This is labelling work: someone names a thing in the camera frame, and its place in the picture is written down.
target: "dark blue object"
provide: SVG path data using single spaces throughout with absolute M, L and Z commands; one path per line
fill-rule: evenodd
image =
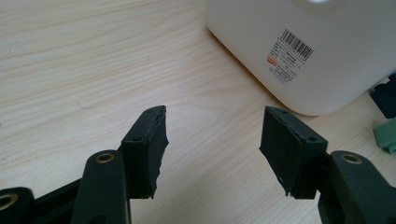
M 0 190 L 0 224 L 131 223 L 129 199 L 154 196 L 168 140 L 166 107 L 139 117 L 118 150 L 91 156 L 82 179 L 35 200 L 28 188 Z
M 387 119 L 396 117 L 396 73 L 389 77 L 389 82 L 375 87 L 372 99 Z
M 396 223 L 395 188 L 363 156 L 327 154 L 327 143 L 291 113 L 265 107 L 260 151 L 286 194 L 314 199 L 320 191 L 324 224 Z

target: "green object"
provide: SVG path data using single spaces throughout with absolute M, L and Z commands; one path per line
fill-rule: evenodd
M 396 119 L 374 128 L 374 135 L 379 147 L 396 154 Z

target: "wooden table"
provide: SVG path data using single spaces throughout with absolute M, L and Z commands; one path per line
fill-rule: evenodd
M 320 223 L 318 201 L 285 197 L 259 151 L 264 107 L 284 106 L 208 31 L 205 0 L 0 2 L 0 189 L 39 197 L 80 178 L 155 105 L 170 144 L 134 223 Z M 298 117 L 396 186 L 368 92 Z

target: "barcode label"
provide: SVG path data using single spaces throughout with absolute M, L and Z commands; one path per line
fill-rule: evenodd
M 309 48 L 300 38 L 290 32 L 288 29 L 283 32 L 283 35 L 279 39 L 282 43 L 287 44 L 291 50 L 297 52 L 304 61 L 314 52 Z

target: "screw hole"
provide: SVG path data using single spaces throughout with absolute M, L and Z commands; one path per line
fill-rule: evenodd
M 343 154 L 343 155 L 341 156 L 341 158 L 342 158 L 344 161 L 347 161 L 347 162 L 353 163 L 353 164 L 361 164 L 361 163 L 363 162 L 363 161 L 361 160 L 361 158 L 356 157 L 356 156 L 351 155 L 351 154 Z
M 112 161 L 114 159 L 114 154 L 111 153 L 104 153 L 96 157 L 97 163 L 106 163 Z
M 0 211 L 9 208 L 18 200 L 18 194 L 8 193 L 0 196 Z
M 91 218 L 89 224 L 105 224 L 105 223 L 107 223 L 107 216 L 101 214 Z

